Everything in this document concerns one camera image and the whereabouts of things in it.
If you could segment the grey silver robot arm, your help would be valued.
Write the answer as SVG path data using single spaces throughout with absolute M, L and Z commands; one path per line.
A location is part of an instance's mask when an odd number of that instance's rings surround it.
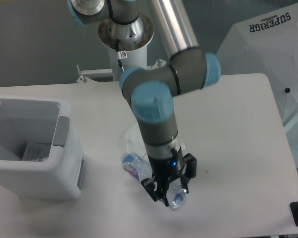
M 70 0 L 67 2 L 78 25 L 99 22 L 102 43 L 114 51 L 113 79 L 119 81 L 140 128 L 151 176 L 140 183 L 154 201 L 178 209 L 196 176 L 197 160 L 183 155 L 173 99 L 216 84 L 221 66 L 212 53 L 204 53 L 194 34 L 183 2 L 151 0 L 169 63 L 151 70 L 139 58 L 128 63 L 132 52 L 143 49 L 153 38 L 151 21 L 139 11 L 136 0 Z

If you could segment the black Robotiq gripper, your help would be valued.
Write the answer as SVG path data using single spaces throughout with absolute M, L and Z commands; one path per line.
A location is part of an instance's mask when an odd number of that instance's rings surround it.
M 154 202 L 161 201 L 166 207 L 169 206 L 166 194 L 169 184 L 177 178 L 180 178 L 182 188 L 189 193 L 188 183 L 196 177 L 197 172 L 197 159 L 191 153 L 183 158 L 180 152 L 175 152 L 171 157 L 164 159 L 149 156 L 149 162 L 153 177 L 142 180 L 141 185 Z

